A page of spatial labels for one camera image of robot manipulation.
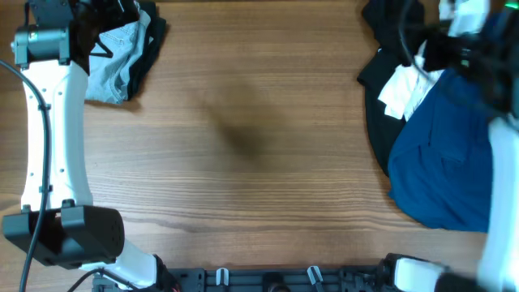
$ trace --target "clothing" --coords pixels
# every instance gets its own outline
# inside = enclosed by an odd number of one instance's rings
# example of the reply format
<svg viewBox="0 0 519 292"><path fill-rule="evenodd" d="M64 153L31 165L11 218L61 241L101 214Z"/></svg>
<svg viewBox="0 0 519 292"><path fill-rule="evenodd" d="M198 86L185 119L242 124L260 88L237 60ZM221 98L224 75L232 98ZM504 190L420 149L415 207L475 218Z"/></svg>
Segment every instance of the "clothing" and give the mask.
<svg viewBox="0 0 519 292"><path fill-rule="evenodd" d="M144 51L130 67L130 81L127 88L128 100L139 91L140 84L158 57L165 35L165 20L158 17L155 2L141 2L140 9L148 13L151 22L144 38L146 44Z"/></svg>
<svg viewBox="0 0 519 292"><path fill-rule="evenodd" d="M404 66L410 62L405 56L404 49L398 35L398 23L400 22L401 10L407 0L370 0L362 9L362 17L367 21L375 33L375 39L380 43L382 49L395 54ZM424 25L425 10L417 0L412 1L407 25ZM426 34L418 29L405 30L407 45L412 55L415 55L420 45L425 41Z"/></svg>
<svg viewBox="0 0 519 292"><path fill-rule="evenodd" d="M414 60L418 66L423 66L425 61L418 55ZM429 76L434 81L431 83L415 67L397 67L379 95L379 100L386 105L384 113L397 119L404 117L409 121L442 73L443 71L430 72Z"/></svg>
<svg viewBox="0 0 519 292"><path fill-rule="evenodd" d="M389 153L404 128L405 120L385 115L385 104L379 101L378 97L398 65L400 60L396 55L380 49L357 78L365 88L367 134L376 160L386 176Z"/></svg>
<svg viewBox="0 0 519 292"><path fill-rule="evenodd" d="M128 98L130 67L143 53L144 37L150 21L149 15L140 10L139 21L100 35L101 42L114 53L114 56L90 56L86 99L120 104ZM104 50L96 45L92 52L104 53Z"/></svg>
<svg viewBox="0 0 519 292"><path fill-rule="evenodd" d="M453 92L463 97L451 97ZM392 147L388 195L427 227L486 232L492 182L488 117L453 98L475 103L481 93L477 84L447 70Z"/></svg>

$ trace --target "white cloth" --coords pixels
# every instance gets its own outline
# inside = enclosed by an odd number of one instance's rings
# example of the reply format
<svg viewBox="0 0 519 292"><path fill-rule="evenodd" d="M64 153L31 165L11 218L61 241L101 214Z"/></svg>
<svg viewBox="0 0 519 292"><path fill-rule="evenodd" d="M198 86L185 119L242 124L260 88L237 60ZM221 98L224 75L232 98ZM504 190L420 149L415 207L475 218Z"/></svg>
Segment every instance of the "white cloth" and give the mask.
<svg viewBox="0 0 519 292"><path fill-rule="evenodd" d="M420 56L415 56L414 60L418 66L425 62ZM397 119L405 117L408 121L442 73L443 70L429 73L434 80L432 84L415 67L397 67L379 95L379 101L386 104L384 113Z"/></svg>

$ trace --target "black garment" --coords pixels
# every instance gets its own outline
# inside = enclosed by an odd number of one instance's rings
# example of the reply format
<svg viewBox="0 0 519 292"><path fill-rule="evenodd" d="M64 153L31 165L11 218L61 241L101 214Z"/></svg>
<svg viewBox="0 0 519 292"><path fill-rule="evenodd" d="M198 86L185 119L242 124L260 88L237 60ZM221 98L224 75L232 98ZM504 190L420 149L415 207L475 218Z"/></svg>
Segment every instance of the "black garment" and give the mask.
<svg viewBox="0 0 519 292"><path fill-rule="evenodd" d="M138 91L146 73L152 68L158 57L165 35L165 20L158 17L155 2L140 2L140 9L148 13L151 21L144 37L144 50L140 58L130 67L130 82L128 84L128 100Z"/></svg>
<svg viewBox="0 0 519 292"><path fill-rule="evenodd" d="M357 78L366 92L367 134L376 160L386 176L388 176L389 153L404 128L405 119L398 120L385 115L386 105L379 101L379 95L400 64L397 56L385 49L380 49Z"/></svg>
<svg viewBox="0 0 519 292"><path fill-rule="evenodd" d="M410 63L405 56L398 35L398 22L402 7L407 0L370 0L362 9L362 17L375 32L375 39L382 46L400 59L404 66ZM418 52L420 45L426 40L427 34L420 29L424 25L425 9L418 0L413 1L409 13L407 14L406 26L414 26L405 30L407 45L411 55Z"/></svg>

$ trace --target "wooden table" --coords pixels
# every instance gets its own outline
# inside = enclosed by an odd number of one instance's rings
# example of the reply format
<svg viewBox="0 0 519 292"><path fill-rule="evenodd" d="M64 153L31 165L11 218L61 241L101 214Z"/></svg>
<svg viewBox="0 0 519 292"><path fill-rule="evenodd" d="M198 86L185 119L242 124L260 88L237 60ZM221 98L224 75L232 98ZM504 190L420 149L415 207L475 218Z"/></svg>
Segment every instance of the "wooden table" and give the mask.
<svg viewBox="0 0 519 292"><path fill-rule="evenodd" d="M142 94L85 106L96 205L171 268L376 264L388 252L472 273L483 234L428 230L386 196L356 77L376 51L365 0L162 3L169 30ZM22 23L0 6L0 56ZM22 84L0 71L0 216L27 167ZM0 238L0 291L25 254ZM82 274L35 262L29 291ZM89 291L90 281L81 286Z"/></svg>

